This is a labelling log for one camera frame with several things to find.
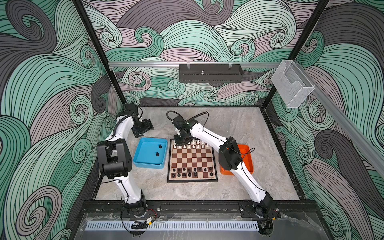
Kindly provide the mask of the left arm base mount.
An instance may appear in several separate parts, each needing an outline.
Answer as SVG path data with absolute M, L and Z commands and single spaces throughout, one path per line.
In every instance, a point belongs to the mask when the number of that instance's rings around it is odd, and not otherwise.
M 141 204 L 123 204 L 122 214 L 124 218 L 144 219 L 157 217 L 161 211 L 161 203 L 156 201 L 147 201 L 145 205 Z

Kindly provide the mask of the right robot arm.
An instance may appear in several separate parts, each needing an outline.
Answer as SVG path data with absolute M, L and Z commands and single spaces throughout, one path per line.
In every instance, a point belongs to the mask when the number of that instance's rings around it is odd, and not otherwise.
M 219 164 L 230 171 L 246 189 L 252 202 L 255 205 L 256 214 L 266 217 L 267 215 L 277 214 L 276 203 L 272 196 L 264 190 L 244 164 L 244 157 L 250 152 L 242 154 L 236 140 L 233 137 L 222 137 L 210 130 L 204 124 L 197 121 L 200 116 L 209 115 L 202 112 L 187 120 L 176 111 L 167 111 L 166 117 L 171 121 L 177 132 L 174 135 L 175 143 L 178 147 L 186 147 L 193 140 L 207 143 L 219 154 Z

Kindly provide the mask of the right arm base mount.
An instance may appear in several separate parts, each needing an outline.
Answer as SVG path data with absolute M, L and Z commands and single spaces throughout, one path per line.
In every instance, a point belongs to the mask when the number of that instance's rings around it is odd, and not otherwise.
M 253 218 L 257 220 L 273 220 L 281 217 L 277 210 L 274 200 L 256 203 L 253 201 L 240 201 L 239 207 L 243 218 Z

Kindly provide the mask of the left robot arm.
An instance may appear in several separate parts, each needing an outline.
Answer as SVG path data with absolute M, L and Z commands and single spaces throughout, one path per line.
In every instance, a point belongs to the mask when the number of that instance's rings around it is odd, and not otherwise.
M 97 160 L 102 175 L 116 183 L 122 193 L 124 207 L 128 210 L 146 210 L 147 204 L 143 191 L 130 175 L 133 158 L 128 147 L 130 133 L 140 138 L 154 127 L 150 120 L 141 120 L 139 107 L 125 104 L 117 116 L 112 134 L 96 145 Z

